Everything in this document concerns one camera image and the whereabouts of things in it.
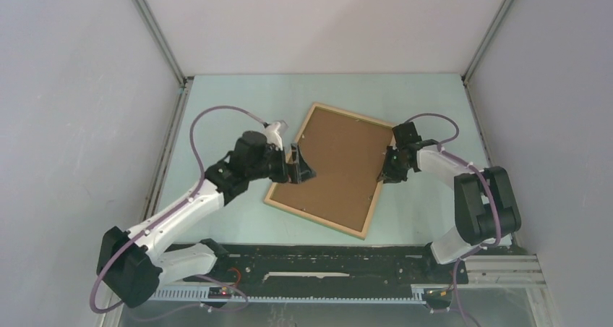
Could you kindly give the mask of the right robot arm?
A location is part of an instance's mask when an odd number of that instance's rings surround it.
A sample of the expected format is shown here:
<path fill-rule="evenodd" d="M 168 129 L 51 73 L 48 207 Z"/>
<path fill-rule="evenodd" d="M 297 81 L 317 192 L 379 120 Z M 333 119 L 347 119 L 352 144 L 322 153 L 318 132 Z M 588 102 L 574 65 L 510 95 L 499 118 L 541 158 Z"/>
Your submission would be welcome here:
<path fill-rule="evenodd" d="M 479 168 L 447 151 L 436 140 L 425 140 L 413 122 L 393 127 L 394 145 L 386 149 L 378 180 L 404 182 L 410 171 L 426 172 L 454 193 L 454 226 L 430 243 L 429 257 L 420 263 L 421 275 L 441 281 L 449 263 L 478 249 L 497 246 L 503 237 L 521 228 L 522 221 L 508 172 L 500 167 Z"/>

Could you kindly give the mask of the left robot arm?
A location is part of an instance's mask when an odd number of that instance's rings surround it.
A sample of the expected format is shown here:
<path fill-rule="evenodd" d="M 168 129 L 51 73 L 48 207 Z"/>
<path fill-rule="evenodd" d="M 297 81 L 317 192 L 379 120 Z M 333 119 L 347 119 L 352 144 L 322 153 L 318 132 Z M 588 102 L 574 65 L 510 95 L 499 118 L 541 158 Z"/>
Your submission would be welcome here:
<path fill-rule="evenodd" d="M 138 307 L 164 284 L 204 274 L 220 281 L 228 272 L 225 250 L 207 239 L 190 247 L 170 251 L 179 235 L 204 217 L 221 210 L 246 192 L 249 183 L 269 179 L 279 184 L 301 184 L 316 172 L 304 160 L 298 144 L 291 154 L 267 140 L 261 132 L 247 131 L 233 150 L 213 165 L 199 166 L 200 178 L 176 202 L 125 231 L 114 226 L 102 238 L 90 307 L 96 313 L 95 296 L 100 284 L 110 288 L 121 303 Z"/>

